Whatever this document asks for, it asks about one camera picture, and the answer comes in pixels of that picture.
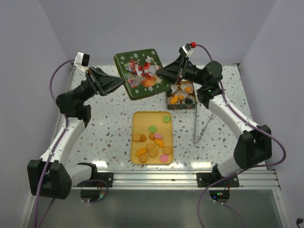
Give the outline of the orange round cookie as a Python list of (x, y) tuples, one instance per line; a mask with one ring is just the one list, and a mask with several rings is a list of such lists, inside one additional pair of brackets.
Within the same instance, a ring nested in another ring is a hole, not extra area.
[(191, 93), (191, 87), (185, 87), (184, 91), (186, 91), (187, 93)]

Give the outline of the steel serving tongs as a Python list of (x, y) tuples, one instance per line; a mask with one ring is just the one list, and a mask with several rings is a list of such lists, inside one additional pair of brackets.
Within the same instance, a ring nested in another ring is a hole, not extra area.
[(214, 115), (214, 113), (212, 113), (209, 116), (206, 124), (201, 124), (200, 125), (200, 122), (198, 121), (198, 117), (199, 117), (198, 110), (199, 110), (199, 108), (200, 108), (200, 105), (197, 104), (196, 107), (195, 107), (195, 120), (194, 120), (194, 135), (193, 135), (194, 145), (196, 145), (199, 142), (199, 140), (202, 138), (208, 124), (210, 123), (210, 121), (211, 121), (211, 119), (213, 118), (213, 115)]

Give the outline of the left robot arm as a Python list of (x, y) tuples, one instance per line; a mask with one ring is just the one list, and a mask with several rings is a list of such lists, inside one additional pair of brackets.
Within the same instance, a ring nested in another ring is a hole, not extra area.
[(95, 95), (105, 96), (114, 92), (124, 84), (124, 80), (98, 67), (90, 66), (84, 73), (86, 79), (79, 86), (57, 96), (56, 105), (66, 122), (47, 151), (38, 160), (30, 160), (27, 165), (30, 191), (36, 197), (64, 200), (72, 187), (82, 182), (90, 187), (98, 183), (95, 164), (80, 162), (69, 170), (65, 164), (91, 119), (91, 106), (85, 102)]

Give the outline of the gold tin lid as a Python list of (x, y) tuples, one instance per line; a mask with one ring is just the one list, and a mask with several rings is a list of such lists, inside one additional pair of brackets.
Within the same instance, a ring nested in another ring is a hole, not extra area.
[(125, 80), (131, 100), (139, 100), (168, 91), (169, 81), (156, 74), (162, 63), (155, 49), (141, 49), (114, 55), (118, 74)]

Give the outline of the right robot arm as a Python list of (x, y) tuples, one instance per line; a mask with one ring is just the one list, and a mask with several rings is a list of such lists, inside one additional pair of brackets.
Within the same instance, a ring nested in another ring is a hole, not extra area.
[(189, 62), (181, 54), (171, 64), (158, 69), (156, 74), (166, 78), (171, 84), (185, 79), (200, 85), (197, 98), (205, 108), (217, 115), (233, 132), (237, 139), (233, 155), (212, 168), (210, 184), (223, 186), (228, 178), (239, 171), (247, 170), (272, 156), (271, 130), (250, 121), (227, 99), (223, 86), (222, 65), (210, 61), (202, 69)]

